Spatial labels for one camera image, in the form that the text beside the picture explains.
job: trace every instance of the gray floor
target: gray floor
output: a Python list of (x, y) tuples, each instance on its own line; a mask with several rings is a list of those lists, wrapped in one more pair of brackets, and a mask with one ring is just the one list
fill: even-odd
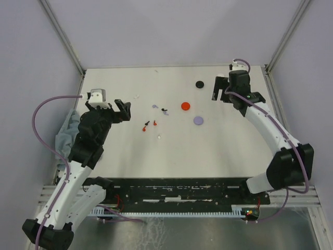
[[(262, 216), (274, 209), (261, 209)], [(145, 218), (145, 224), (102, 224), (86, 218), (74, 235), (71, 250), (132, 249), (319, 249), (307, 209), (288, 209), (262, 224), (240, 219)]]

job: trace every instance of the table surface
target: table surface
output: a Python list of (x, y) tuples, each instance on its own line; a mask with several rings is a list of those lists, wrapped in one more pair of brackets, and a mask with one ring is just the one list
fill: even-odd
[[(211, 100), (215, 76), (228, 72), (228, 67), (87, 70), (82, 92), (105, 89), (115, 111), (115, 99), (132, 103), (131, 120), (112, 125), (90, 177), (227, 178), (264, 172), (272, 153), (259, 132), (232, 104)], [(260, 66), (251, 68), (250, 77), (252, 91), (260, 92), (272, 109)], [(199, 80), (203, 89), (195, 86)], [(183, 111), (182, 102), (189, 102), (190, 110)], [(78, 103), (80, 115), (87, 111), (84, 103)], [(204, 119), (202, 125), (194, 124), (196, 116)]]

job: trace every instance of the black circle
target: black circle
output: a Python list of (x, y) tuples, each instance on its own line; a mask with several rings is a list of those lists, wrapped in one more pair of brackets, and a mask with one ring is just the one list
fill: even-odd
[(198, 89), (202, 89), (203, 86), (204, 86), (203, 81), (197, 81), (197, 83), (196, 83), (196, 87), (197, 87)]

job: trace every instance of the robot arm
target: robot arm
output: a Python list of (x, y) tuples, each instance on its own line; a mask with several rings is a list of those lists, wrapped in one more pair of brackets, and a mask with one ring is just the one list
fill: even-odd
[(229, 77), (217, 76), (212, 100), (216, 101), (222, 89), (221, 101), (232, 103), (263, 136), (274, 157), (265, 173), (249, 178), (244, 183), (245, 193), (279, 190), (304, 181), (303, 172), (291, 144), (301, 156), (308, 179), (311, 178), (314, 150), (310, 144), (302, 145), (280, 124), (258, 92), (251, 92), (250, 76), (233, 61)]
[(116, 99), (114, 102), (120, 111), (115, 112), (112, 106), (106, 103), (105, 90), (91, 90), (86, 98), (88, 101), (85, 105), (89, 111), (80, 117), (79, 133), (68, 157), (70, 173), (68, 175), (65, 171), (37, 218), (27, 219), (22, 227), (30, 241), (35, 243), (37, 233), (43, 226), (40, 231), (39, 246), (45, 249), (68, 249), (74, 232), (83, 219), (105, 198), (114, 196), (113, 183), (108, 179), (97, 177), (88, 191), (73, 204), (80, 187), (104, 151), (103, 144), (111, 125), (130, 120), (131, 103), (124, 104)]

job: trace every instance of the small purple object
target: small purple object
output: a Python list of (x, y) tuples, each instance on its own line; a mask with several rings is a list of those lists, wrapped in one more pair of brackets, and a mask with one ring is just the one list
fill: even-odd
[(193, 122), (195, 125), (202, 125), (203, 124), (203, 118), (201, 116), (196, 116), (194, 119), (193, 119)]

